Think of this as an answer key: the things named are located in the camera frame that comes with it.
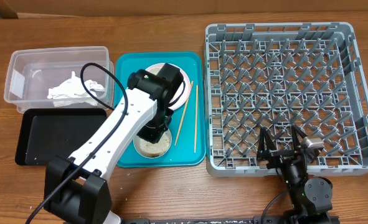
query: wooden tabletop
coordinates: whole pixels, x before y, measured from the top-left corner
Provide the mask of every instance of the wooden tabletop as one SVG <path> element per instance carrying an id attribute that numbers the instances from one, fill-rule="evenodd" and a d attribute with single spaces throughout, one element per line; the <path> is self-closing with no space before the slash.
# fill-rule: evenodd
<path id="1" fill-rule="evenodd" d="M 14 162 L 22 115 L 2 96 L 15 50 L 103 45 L 112 62 L 128 52 L 193 51 L 203 56 L 205 27 L 226 22 L 346 21 L 354 26 L 368 86 L 368 12 L 220 14 L 0 20 L 0 223 L 24 223 L 44 193 L 45 167 Z M 332 177 L 342 223 L 368 223 L 368 174 Z M 112 211 L 123 218 L 246 218 L 260 215 L 285 187 L 278 178 L 215 178 L 195 167 L 121 169 L 110 180 Z M 268 214 L 291 207 L 285 197 Z M 34 223 L 61 223 L 41 211 Z"/>

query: wooden chopstick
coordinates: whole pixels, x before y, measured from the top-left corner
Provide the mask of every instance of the wooden chopstick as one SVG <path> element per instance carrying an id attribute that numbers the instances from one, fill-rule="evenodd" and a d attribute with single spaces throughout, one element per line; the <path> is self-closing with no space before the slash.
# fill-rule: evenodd
<path id="1" fill-rule="evenodd" d="M 196 153 L 196 141 L 197 141 L 197 104 L 199 101 L 199 86 L 196 85 L 196 114 L 195 114 L 195 150 L 194 153 Z"/>
<path id="2" fill-rule="evenodd" d="M 179 136 L 179 133 L 181 132 L 182 122 L 184 121 L 185 112 L 186 112 L 186 107 L 188 106 L 189 97 L 191 97 L 191 92 L 192 92 L 192 86 L 193 86 L 193 85 L 194 85 L 194 82 L 193 82 L 193 81 L 191 81 L 191 89 L 189 90 L 189 96 L 188 96 L 188 99 L 186 99 L 186 102 L 185 102 L 184 112 L 182 112 L 181 122 L 179 123 L 178 133 L 177 133 L 176 142 L 174 143 L 174 146 L 176 146 L 176 145 L 177 145 L 178 136 Z"/>

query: dish rack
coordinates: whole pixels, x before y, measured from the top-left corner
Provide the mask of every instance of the dish rack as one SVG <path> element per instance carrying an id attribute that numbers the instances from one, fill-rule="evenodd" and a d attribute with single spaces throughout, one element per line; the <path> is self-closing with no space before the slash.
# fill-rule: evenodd
<path id="1" fill-rule="evenodd" d="M 278 150 L 291 124 L 324 141 L 315 175 L 368 172 L 368 89 L 345 22 L 211 24 L 205 30 L 207 170 L 275 174 L 256 160 L 260 126 Z"/>

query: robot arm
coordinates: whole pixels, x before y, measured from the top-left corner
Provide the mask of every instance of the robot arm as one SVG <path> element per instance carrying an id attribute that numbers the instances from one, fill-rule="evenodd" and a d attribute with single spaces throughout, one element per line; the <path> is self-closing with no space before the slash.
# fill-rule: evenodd
<path id="1" fill-rule="evenodd" d="M 183 81 L 178 68 L 165 64 L 158 75 L 139 70 L 128 79 L 126 95 L 99 130 L 67 160 L 56 158 L 45 172 L 44 198 L 53 194 L 44 209 L 71 224 L 120 224 L 121 219 L 110 211 L 108 181 L 116 163 L 133 138 L 138 135 L 152 143 L 160 140 L 171 122 L 169 102 Z M 54 189 L 88 158 L 109 135 L 123 116 L 124 120 L 95 155 L 56 193 Z M 84 179 L 84 184 L 75 180 Z"/>

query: blue tray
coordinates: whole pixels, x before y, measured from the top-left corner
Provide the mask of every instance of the blue tray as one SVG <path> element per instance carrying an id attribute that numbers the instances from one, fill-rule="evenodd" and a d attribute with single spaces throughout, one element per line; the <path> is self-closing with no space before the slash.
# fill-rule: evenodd
<path id="1" fill-rule="evenodd" d="M 205 156 L 205 108 L 204 91 L 202 79 L 202 62 L 199 56 L 193 52 L 158 52 L 158 53 L 133 53 L 124 54 L 116 63 L 116 77 L 121 80 L 126 87 L 129 75 L 139 69 L 148 68 L 156 63 L 172 63 L 181 67 L 188 75 L 190 81 L 194 81 L 194 86 L 189 98 L 182 122 L 181 133 L 176 141 L 179 123 L 181 121 L 184 105 L 174 111 L 169 129 L 172 135 L 171 147 L 165 155 L 148 159 L 135 150 L 133 143 L 127 147 L 126 151 L 118 161 L 120 167 L 166 167 L 166 166 L 193 166 L 201 163 Z M 199 108 L 197 118 L 197 146 L 194 153 L 194 133 L 195 133 L 195 108 L 196 108 L 196 85 L 199 86 Z M 119 88 L 115 87 L 116 105 L 122 94 Z"/>

